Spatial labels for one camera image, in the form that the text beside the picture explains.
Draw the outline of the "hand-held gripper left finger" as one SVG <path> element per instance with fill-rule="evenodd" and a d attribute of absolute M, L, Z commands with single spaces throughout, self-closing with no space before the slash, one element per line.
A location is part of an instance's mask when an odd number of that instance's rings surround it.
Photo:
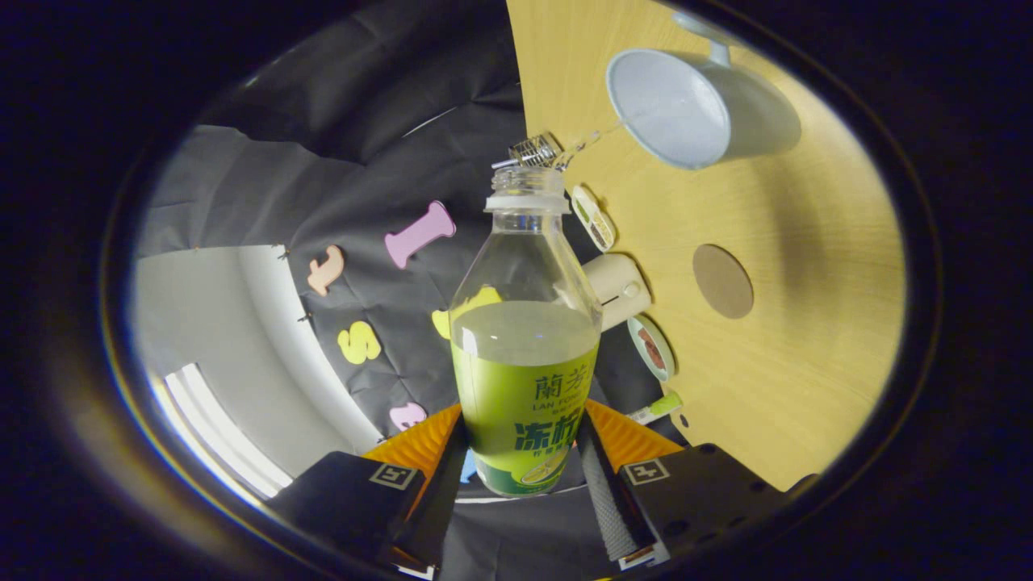
<path fill-rule="evenodd" d="M 455 404 L 365 454 L 326 454 L 267 504 L 352 558 L 435 578 L 467 450 Z"/>

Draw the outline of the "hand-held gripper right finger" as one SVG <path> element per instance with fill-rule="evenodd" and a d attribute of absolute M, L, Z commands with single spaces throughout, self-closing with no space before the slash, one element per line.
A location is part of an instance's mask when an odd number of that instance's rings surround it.
<path fill-rule="evenodd" d="M 606 552 L 623 571 L 686 562 L 751 536 L 815 480 L 777 489 L 720 446 L 677 445 L 594 400 L 576 442 Z"/>

